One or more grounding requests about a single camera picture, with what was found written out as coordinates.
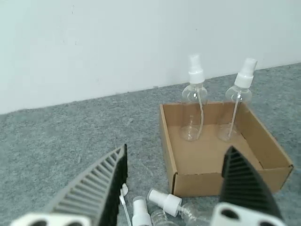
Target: spray bottle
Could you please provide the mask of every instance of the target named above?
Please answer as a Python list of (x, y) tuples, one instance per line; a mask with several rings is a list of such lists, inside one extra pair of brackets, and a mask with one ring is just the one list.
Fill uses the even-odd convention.
[(178, 213), (186, 223), (186, 226), (209, 226), (211, 214), (209, 211), (199, 211), (192, 203), (182, 205), (182, 199), (160, 192), (154, 188), (149, 191), (147, 200), (158, 205), (166, 213), (176, 217)]
[(253, 81), (257, 61), (247, 58), (245, 63), (237, 74), (234, 86), (230, 87), (225, 95), (223, 103), (223, 112), (219, 121), (218, 138), (223, 141), (230, 141), (235, 135), (240, 134), (235, 126), (236, 114), (241, 103), (249, 104), (252, 99), (252, 92), (249, 90)]
[(204, 88), (204, 70), (199, 55), (190, 56), (190, 83), (182, 92), (183, 116), (180, 136), (187, 141), (199, 138), (203, 123), (203, 105), (207, 103), (207, 90)]

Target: cardboard box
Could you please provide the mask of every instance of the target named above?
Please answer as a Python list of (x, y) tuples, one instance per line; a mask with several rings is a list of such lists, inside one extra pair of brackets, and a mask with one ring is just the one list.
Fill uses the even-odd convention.
[[(241, 135), (228, 143), (216, 136), (222, 103), (204, 106), (203, 131), (194, 142), (179, 136), (183, 107), (180, 103), (160, 106), (160, 132), (170, 193), (180, 197), (218, 195), (222, 186), (224, 154), (231, 145), (258, 170), (272, 192), (281, 189), (293, 169), (293, 163), (245, 105), (239, 107), (236, 116), (236, 126)], [(229, 114), (226, 120), (230, 122), (231, 117)]]

